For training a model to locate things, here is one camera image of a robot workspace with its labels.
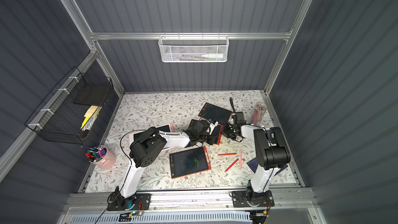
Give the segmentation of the red tablet front with scribbles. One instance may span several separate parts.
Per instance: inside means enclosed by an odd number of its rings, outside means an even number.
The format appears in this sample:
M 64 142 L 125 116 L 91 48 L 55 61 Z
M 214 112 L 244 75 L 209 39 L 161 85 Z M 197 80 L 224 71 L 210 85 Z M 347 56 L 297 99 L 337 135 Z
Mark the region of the red tablet front with scribbles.
M 171 153 L 169 159 L 172 179 L 211 170 L 206 147 Z

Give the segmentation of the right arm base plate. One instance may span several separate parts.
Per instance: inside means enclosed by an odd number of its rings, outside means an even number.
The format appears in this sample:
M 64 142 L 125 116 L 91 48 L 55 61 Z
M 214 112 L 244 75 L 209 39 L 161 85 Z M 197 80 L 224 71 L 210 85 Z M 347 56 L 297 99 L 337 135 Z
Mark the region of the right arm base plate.
M 246 191 L 232 191 L 229 193 L 235 208 L 245 207 L 274 207 L 275 202 L 270 190 L 262 193 Z

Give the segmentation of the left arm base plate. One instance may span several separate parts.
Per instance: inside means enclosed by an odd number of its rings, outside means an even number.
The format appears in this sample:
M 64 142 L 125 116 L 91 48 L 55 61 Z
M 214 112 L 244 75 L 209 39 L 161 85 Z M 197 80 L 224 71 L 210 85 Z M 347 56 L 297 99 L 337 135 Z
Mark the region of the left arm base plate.
M 112 193 L 108 199 L 108 211 L 146 211 L 149 210 L 151 194 L 135 194 L 124 198 L 121 194 Z

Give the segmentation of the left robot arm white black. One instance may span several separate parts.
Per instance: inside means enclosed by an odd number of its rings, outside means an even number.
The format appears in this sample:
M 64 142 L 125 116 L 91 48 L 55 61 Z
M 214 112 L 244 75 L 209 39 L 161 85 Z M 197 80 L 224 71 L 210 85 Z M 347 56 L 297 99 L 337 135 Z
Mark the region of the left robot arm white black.
M 186 130 L 164 132 L 155 127 L 133 135 L 130 153 L 127 155 L 130 165 L 120 186 L 107 199 L 107 210 L 118 211 L 134 208 L 139 202 L 135 196 L 138 183 L 145 168 L 151 165 L 161 152 L 173 148 L 187 148 L 198 142 L 209 145 L 219 140 L 220 125 L 216 120 L 192 120 Z

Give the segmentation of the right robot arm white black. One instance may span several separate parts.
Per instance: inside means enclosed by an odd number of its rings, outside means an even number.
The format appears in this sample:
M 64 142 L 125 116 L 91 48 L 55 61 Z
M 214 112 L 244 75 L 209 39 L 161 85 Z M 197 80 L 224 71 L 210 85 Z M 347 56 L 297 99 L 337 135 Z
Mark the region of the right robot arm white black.
M 223 128 L 223 135 L 235 141 L 238 137 L 252 139 L 258 163 L 245 191 L 231 192 L 234 207 L 274 206 L 269 186 L 274 176 L 291 161 L 282 130 L 247 124 L 242 112 L 234 112 L 232 119 L 233 123 Z

